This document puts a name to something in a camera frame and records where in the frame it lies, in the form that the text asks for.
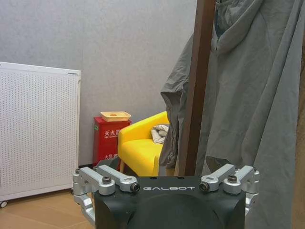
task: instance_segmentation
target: brown wooden door frame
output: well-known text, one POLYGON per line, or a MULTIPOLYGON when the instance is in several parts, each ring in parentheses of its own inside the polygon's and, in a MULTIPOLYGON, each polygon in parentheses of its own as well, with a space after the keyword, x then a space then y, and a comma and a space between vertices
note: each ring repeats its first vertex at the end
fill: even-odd
POLYGON ((189 89, 176 176, 195 174, 214 14, 215 0, 197 1, 189 89))

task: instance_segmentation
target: yellow tray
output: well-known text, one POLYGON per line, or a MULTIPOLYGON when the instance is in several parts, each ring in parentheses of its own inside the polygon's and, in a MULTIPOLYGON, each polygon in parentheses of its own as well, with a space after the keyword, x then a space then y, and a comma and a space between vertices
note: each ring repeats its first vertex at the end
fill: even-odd
POLYGON ((131 115, 125 111, 102 111, 101 115, 106 122, 123 122, 128 121, 131 117, 131 115))

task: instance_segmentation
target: metal bracket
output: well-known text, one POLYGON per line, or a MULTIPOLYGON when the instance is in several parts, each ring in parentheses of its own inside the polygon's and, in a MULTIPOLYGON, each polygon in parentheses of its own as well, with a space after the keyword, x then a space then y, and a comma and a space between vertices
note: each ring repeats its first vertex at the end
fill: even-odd
POLYGON ((256 168, 244 166, 236 169, 226 164, 210 175, 201 177, 199 188, 204 192, 216 191, 220 183, 224 184, 224 191, 228 194, 238 195, 241 190, 246 193, 245 215, 258 198, 260 173, 256 168))
POLYGON ((96 168, 96 172, 102 174, 104 177, 110 177, 120 187, 123 192, 138 192, 140 185, 137 178, 133 176, 127 176, 109 166, 102 165, 96 168))
POLYGON ((229 194, 239 194, 242 190, 242 183, 249 181, 252 184, 253 178, 254 168, 244 166, 234 176, 229 176, 224 180, 224 191, 229 194))
POLYGON ((120 173, 107 165, 99 166, 95 171, 88 167, 77 169, 73 174, 74 201, 81 206, 81 212, 93 226, 94 208, 87 193, 98 190, 101 195, 111 195, 115 192, 115 184, 123 192, 135 193, 140 190, 137 178, 120 173))
POLYGON ((74 201, 81 206, 85 218, 95 226, 95 214, 89 192, 99 191, 101 195, 111 195, 115 192, 114 180, 107 180, 92 169, 85 167, 77 169, 73 174, 74 201))
POLYGON ((235 173, 235 166, 226 164, 210 175, 201 177, 200 189, 204 192, 217 191, 219 184, 223 182, 228 175, 235 173))

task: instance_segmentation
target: hanging clothing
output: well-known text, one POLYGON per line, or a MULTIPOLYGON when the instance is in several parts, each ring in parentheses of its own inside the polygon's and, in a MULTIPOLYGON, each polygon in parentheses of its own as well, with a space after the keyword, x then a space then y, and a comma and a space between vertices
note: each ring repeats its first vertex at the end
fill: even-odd
MULTIPOLYGON (((260 195, 247 228, 291 228, 303 0, 216 3, 196 174, 206 156, 255 165, 260 195)), ((160 164, 174 167, 185 114, 192 38, 161 95, 170 128, 160 164)))
POLYGON ((299 115, 296 132, 295 188, 292 207, 292 228, 305 228, 305 36, 299 93, 299 115))

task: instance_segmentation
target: perforated panel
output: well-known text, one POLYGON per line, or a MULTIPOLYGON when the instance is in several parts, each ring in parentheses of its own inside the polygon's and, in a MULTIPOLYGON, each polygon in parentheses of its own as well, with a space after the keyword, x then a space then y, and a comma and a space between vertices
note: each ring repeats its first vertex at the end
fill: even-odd
POLYGON ((72 183, 81 73, 68 72, 1 64, 0 196, 72 183))

